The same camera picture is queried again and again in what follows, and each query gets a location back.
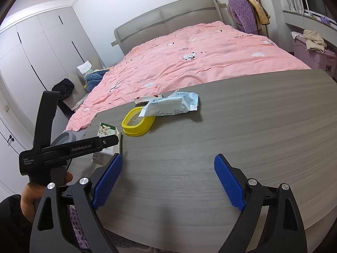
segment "pink blanket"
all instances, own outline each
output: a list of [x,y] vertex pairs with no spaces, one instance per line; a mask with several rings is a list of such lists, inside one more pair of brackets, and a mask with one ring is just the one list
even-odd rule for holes
[[[195,52],[192,60],[185,55]],[[71,117],[67,130],[88,127],[96,113],[134,97],[243,75],[309,69],[267,37],[222,22],[183,28],[135,47],[111,68]]]

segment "human hand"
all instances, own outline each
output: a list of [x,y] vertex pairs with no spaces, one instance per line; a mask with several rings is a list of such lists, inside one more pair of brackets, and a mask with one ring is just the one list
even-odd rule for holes
[[[65,174],[65,183],[71,182],[73,179],[73,176],[70,172],[67,172]],[[34,217],[36,214],[36,209],[34,206],[34,200],[40,200],[42,198],[42,195],[44,193],[45,187],[40,186],[37,183],[30,182],[25,186],[21,193],[21,211],[23,216],[26,217],[26,219],[33,223]]]

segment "small cardboard box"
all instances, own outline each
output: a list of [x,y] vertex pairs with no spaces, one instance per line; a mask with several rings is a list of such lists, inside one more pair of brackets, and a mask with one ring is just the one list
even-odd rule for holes
[[100,123],[99,130],[98,130],[98,137],[105,137],[110,135],[116,135],[119,139],[119,143],[117,145],[107,147],[103,149],[101,152],[93,153],[92,155],[92,162],[97,165],[106,165],[112,156],[115,153],[121,153],[121,135],[122,133],[118,131],[117,127],[105,123]]

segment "headboard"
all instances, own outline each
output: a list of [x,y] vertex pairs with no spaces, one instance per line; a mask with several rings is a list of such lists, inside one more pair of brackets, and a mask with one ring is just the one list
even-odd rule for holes
[[154,38],[200,23],[222,21],[216,0],[179,0],[151,10],[115,29],[124,55]]

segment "yellow plastic lid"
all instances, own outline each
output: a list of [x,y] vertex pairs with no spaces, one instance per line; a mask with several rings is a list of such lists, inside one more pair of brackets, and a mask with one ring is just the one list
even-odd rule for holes
[[[141,136],[144,135],[152,126],[154,120],[156,119],[156,116],[149,116],[149,117],[135,117],[137,114],[141,112],[143,107],[137,107],[131,110],[124,118],[122,122],[122,128],[124,131],[124,134],[128,136]],[[129,125],[132,124],[132,122],[137,123],[137,119],[142,119],[140,123],[137,125]]]

